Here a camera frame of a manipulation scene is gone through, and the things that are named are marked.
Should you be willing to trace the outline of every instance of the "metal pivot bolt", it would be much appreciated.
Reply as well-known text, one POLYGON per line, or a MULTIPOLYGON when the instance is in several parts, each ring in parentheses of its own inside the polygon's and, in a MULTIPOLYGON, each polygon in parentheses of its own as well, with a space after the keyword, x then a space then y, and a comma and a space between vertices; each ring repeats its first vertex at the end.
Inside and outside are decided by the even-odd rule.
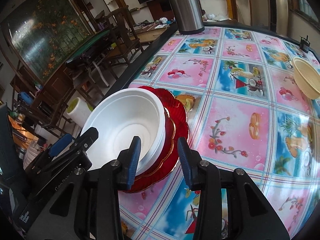
POLYGON ((209 162, 205 161, 205 160, 202 160, 202 161, 200 161, 200 165, 203 166, 203 167, 207 167, 207 166, 209 166, 209 162))
POLYGON ((110 165, 111 166, 118 166, 120 164, 120 161, 118 161, 118 160, 112 160, 111 162, 110 162, 110 165))
POLYGON ((80 175, 80 174, 82 174, 84 172, 84 169, 83 168, 76 168, 75 169, 75 174, 76 175, 80 175))
POLYGON ((241 169, 241 168, 238 168, 238 169, 236 169, 236 173, 237 173, 238 175, 244 175, 244 170, 241 169))

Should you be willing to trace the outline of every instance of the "blue object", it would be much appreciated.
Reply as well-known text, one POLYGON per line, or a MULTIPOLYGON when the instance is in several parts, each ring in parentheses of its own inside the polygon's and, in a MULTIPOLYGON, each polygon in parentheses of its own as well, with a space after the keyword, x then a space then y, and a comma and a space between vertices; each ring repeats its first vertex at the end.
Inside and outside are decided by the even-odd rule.
POLYGON ((140 139, 140 137, 138 137, 138 136, 133 137, 128 152, 129 153, 133 152, 132 157, 131 157, 131 161, 128 165, 127 185, 128 185, 128 188, 130 189, 134 183, 134 178, 136 177, 136 172, 137 172, 137 167, 138 167, 138 162, 139 162, 139 157, 140 157, 140 152, 141 152, 141 139, 140 139))
POLYGON ((179 158, 180 158, 180 163, 181 163, 181 168, 183 172, 184 179, 186 181, 186 184, 188 185, 189 188, 192 188, 192 170, 189 165, 189 162, 187 160, 187 152, 186 149, 189 149, 188 143, 186 140, 183 140, 183 137, 180 137, 178 139, 178 153, 179 153, 179 158))
POLYGON ((58 156, 59 153, 62 152, 72 142, 72 140, 73 138, 71 134, 66 133, 62 138, 56 141, 54 145, 51 146, 51 148, 49 149, 49 156, 58 156))
POLYGON ((20 93, 20 96, 21 96, 21 99, 23 101, 25 101, 25 103, 28 105, 28 106, 31 106, 32 103, 33 103, 33 99, 31 98, 31 96, 29 96, 26 92, 21 92, 20 93))

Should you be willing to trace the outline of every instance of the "red plate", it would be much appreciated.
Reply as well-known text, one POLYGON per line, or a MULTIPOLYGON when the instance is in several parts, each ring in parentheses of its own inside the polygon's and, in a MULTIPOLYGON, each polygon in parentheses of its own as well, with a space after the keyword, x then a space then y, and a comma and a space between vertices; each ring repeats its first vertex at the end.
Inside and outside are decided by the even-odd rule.
POLYGON ((141 86, 140 88, 154 93, 167 110, 168 115, 166 114, 165 122, 166 139, 159 158, 148 170, 135 178, 131 189, 127 191, 130 193, 143 191, 152 184, 164 179, 178 162, 178 138, 185 137, 186 140, 189 138, 187 112, 183 104, 166 89, 155 89, 148 86, 141 86))

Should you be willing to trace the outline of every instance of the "yellow plastic basket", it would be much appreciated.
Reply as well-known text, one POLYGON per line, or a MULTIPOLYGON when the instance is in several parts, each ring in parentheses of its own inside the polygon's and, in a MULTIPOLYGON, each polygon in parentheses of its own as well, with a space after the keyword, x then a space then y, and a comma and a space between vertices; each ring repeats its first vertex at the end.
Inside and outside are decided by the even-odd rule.
POLYGON ((300 57, 292 60, 293 77, 297 86, 310 99, 320 96, 320 75, 307 61, 300 57))

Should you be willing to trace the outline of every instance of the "silver cylinder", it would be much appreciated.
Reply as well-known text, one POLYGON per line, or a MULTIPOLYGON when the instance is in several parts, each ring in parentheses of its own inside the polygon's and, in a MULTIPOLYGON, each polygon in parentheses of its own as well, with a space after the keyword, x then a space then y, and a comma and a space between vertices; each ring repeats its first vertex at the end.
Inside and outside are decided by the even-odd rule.
POLYGON ((179 32, 190 35, 204 30, 198 0, 169 0, 179 32))

